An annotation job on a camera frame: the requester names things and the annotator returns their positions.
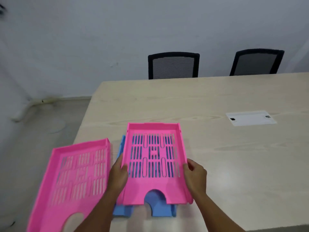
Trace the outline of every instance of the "person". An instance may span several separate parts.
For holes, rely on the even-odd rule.
[[[88,217],[75,232],[108,232],[110,229],[116,200],[128,180],[128,167],[122,166],[122,155],[110,170],[106,191]],[[209,232],[244,232],[206,194],[207,171],[203,166],[187,159],[183,165],[187,187],[202,213]]]

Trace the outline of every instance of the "table top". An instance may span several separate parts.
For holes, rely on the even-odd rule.
[[[233,126],[225,113],[267,111],[277,124]],[[108,137],[116,159],[128,122],[179,122],[207,194],[245,230],[309,223],[309,73],[103,82],[75,143]],[[136,207],[111,231],[206,231],[196,204],[176,218]]]

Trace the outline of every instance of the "mesh chair back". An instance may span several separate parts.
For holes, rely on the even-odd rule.
[[[284,51],[249,49],[236,53],[230,76],[276,74]]]
[[[199,54],[186,52],[149,55],[149,79],[198,77],[199,58]]]

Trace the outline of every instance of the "chair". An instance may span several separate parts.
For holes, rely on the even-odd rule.
[[[236,52],[230,76],[276,74],[284,50],[246,49]]]
[[[198,76],[200,54],[166,52],[148,56],[148,77],[152,79]]]

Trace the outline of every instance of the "gray floor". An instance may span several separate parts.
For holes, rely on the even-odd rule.
[[[26,230],[51,151],[73,143],[88,104],[89,100],[76,100],[43,105],[25,120],[15,144],[0,159],[0,231]],[[309,226],[256,231],[309,232]]]

